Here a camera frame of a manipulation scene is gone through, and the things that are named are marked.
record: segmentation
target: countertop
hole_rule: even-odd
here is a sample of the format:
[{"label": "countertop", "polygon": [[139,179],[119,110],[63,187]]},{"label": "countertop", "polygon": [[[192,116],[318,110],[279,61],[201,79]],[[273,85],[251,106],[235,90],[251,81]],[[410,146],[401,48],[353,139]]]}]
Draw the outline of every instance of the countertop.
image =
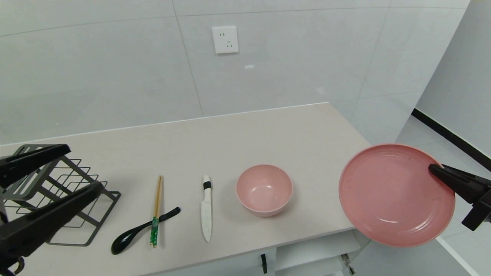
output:
[{"label": "countertop", "polygon": [[[338,197],[343,167],[369,143],[329,103],[246,112],[37,141],[66,143],[108,190],[122,196],[91,245],[43,245],[26,259],[24,275],[138,276],[175,270],[353,228]],[[11,154],[21,144],[1,147]],[[242,207],[235,182],[247,168],[286,171],[294,195],[277,216],[258,218]],[[114,238],[151,219],[158,175],[164,176],[159,245],[149,233],[120,255]],[[201,233],[203,175],[213,182],[213,233]]]}]

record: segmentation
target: knife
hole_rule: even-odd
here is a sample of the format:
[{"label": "knife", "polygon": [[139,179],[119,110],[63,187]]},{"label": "knife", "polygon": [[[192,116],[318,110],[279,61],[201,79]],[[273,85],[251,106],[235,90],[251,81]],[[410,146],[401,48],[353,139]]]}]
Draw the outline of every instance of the knife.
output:
[{"label": "knife", "polygon": [[204,197],[201,202],[201,230],[207,243],[212,237],[212,182],[208,175],[203,176]]}]

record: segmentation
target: spoon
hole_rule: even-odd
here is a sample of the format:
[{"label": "spoon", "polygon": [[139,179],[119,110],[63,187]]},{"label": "spoon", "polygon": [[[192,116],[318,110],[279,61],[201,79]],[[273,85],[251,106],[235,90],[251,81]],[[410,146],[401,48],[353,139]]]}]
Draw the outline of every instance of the spoon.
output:
[{"label": "spoon", "polygon": [[[180,212],[181,212],[181,208],[176,207],[174,208],[174,210],[168,212],[167,214],[161,215],[159,217],[159,222],[166,221]],[[137,226],[119,235],[119,237],[117,237],[114,240],[114,242],[112,242],[111,253],[113,255],[118,255],[119,253],[121,253],[142,229],[145,229],[151,225],[152,225],[152,221],[149,221],[147,223],[144,223],[140,226]]]}]

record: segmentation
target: electrical outlet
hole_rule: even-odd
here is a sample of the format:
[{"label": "electrical outlet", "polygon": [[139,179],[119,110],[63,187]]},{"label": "electrical outlet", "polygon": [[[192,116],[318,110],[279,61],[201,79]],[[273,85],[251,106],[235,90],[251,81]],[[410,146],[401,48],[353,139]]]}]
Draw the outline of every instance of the electrical outlet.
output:
[{"label": "electrical outlet", "polygon": [[213,27],[212,33],[217,54],[237,53],[239,51],[237,27]]}]

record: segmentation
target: plate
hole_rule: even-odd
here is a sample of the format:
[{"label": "plate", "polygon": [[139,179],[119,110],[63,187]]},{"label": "plate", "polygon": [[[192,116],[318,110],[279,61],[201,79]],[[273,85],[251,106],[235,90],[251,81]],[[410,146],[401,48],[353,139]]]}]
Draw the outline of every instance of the plate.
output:
[{"label": "plate", "polygon": [[339,180],[339,198],[351,223],[370,239],[395,247],[427,243],[449,224],[455,194],[428,171],[439,164],[402,144],[356,154]]}]

